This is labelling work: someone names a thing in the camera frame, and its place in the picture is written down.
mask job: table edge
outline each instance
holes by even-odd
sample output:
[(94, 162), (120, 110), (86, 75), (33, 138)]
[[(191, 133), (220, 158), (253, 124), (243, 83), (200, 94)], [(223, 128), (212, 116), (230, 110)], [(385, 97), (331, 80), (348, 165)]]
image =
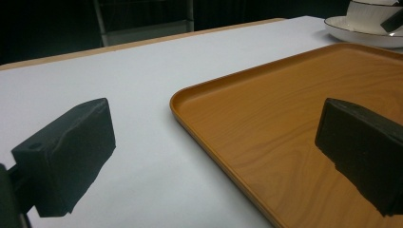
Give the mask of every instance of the table edge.
[(122, 45), (116, 45), (116, 46), (110, 46), (110, 47), (100, 47), (100, 48), (83, 50), (83, 51), (72, 52), (72, 53), (67, 53), (67, 54), (49, 56), (49, 57), (44, 57), (44, 58), (39, 58), (39, 59), (32, 59), (32, 60), (26, 60), (26, 61), (21, 61), (21, 62), (9, 63), (9, 64), (1, 65), (0, 71), (6, 70), (6, 69), (18, 68), (18, 67), (29, 67), (29, 66), (58, 62), (58, 61), (63, 61), (63, 60), (68, 60), (68, 59), (80, 58), (80, 57), (85, 57), (85, 56), (89, 56), (89, 55), (101, 54), (101, 53), (106, 53), (106, 52), (116, 51), (116, 50), (121, 50), (121, 49), (126, 49), (126, 48), (135, 48), (135, 47), (139, 47), (139, 46), (151, 45), (151, 44), (160, 43), (160, 42), (164, 42), (164, 41), (170, 41), (170, 40), (176, 40), (176, 39), (181, 39), (181, 38), (195, 36), (195, 35), (206, 34), (206, 33), (210, 33), (210, 32), (263, 25), (263, 24), (273, 23), (273, 22), (282, 21), (282, 20), (285, 20), (285, 19), (284, 18), (272, 18), (272, 19), (266, 19), (266, 20), (261, 20), (261, 21), (256, 21), (256, 22), (238, 24), (238, 25), (234, 25), (234, 26), (199, 30), (199, 31), (187, 32), (187, 33), (182, 33), (182, 34), (177, 34), (177, 35), (164, 36), (164, 37), (160, 37), (160, 38), (143, 40), (143, 41), (138, 41), (138, 42), (132, 42), (132, 43), (127, 43), (127, 44), (122, 44)]

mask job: dark background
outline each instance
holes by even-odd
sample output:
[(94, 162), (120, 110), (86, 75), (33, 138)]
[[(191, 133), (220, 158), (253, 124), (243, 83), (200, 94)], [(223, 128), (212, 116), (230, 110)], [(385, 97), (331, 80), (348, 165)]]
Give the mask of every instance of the dark background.
[[(99, 2), (107, 31), (186, 17), (185, 0)], [(349, 0), (194, 0), (195, 30), (279, 17), (345, 15), (348, 4)], [(92, 0), (3, 0), (0, 21), (0, 65), (102, 46)]]

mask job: white tablecloth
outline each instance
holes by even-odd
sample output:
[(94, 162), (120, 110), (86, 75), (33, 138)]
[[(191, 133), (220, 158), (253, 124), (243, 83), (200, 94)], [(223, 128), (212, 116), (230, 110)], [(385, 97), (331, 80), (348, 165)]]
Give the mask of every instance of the white tablecloth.
[(11, 168), (18, 143), (106, 97), (112, 157), (71, 215), (39, 218), (33, 208), (33, 227), (270, 227), (175, 121), (169, 100), (181, 88), (336, 42), (323, 19), (300, 17), (0, 71), (0, 162)]

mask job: wooden tray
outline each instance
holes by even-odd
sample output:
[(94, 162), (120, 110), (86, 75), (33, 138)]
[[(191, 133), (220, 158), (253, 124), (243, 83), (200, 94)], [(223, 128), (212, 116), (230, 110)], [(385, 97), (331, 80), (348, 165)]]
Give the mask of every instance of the wooden tray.
[(328, 97), (403, 124), (403, 55), (323, 47), (183, 89), (170, 105), (276, 226), (403, 227), (403, 216), (382, 217), (315, 146)]

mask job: saucer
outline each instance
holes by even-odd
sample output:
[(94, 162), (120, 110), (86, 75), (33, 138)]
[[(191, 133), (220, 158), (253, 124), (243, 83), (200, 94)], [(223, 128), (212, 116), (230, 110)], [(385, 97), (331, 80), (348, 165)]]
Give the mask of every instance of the saucer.
[(354, 31), (349, 25), (347, 25), (345, 16), (330, 17), (325, 20), (326, 30), (335, 38), (358, 43), (366, 46), (373, 46), (378, 48), (402, 48), (403, 47), (403, 33), (389, 35), (377, 35)]

